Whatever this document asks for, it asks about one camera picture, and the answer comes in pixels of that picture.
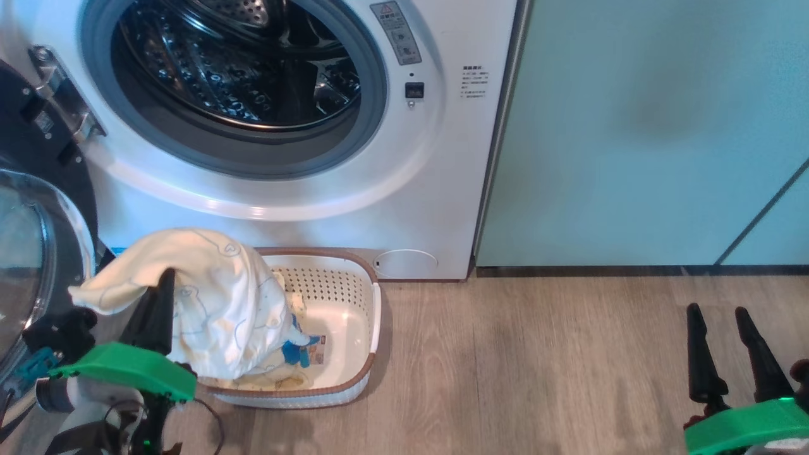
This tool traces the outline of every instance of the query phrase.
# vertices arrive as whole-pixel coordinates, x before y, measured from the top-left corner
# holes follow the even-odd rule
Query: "teal plastic part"
[[[87,376],[176,402],[192,401],[197,391],[197,378],[166,356],[119,342],[96,346],[75,364],[54,368],[49,375]]]
[[[725,410],[685,430],[690,455],[714,455],[789,438],[809,438],[809,415],[793,398]]]

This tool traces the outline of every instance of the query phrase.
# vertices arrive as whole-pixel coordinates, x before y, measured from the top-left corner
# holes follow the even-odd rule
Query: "label in basket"
[[[309,350],[309,364],[322,365],[326,358],[326,335],[320,335],[320,341],[307,347]]]

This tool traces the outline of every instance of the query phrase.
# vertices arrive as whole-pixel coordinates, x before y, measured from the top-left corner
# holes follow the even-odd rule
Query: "black baseboard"
[[[809,275],[809,266],[477,267],[481,278]]]

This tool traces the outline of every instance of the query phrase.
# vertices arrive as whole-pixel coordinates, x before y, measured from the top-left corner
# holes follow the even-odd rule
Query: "teal cabinet panel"
[[[807,18],[535,0],[477,264],[714,263],[807,158]]]
[[[809,264],[809,173],[784,193],[722,264]]]

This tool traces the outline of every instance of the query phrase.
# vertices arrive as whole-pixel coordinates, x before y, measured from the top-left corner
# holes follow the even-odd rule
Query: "front-loading washing machine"
[[[113,251],[194,226],[463,279],[516,1],[2,0],[0,57]]]

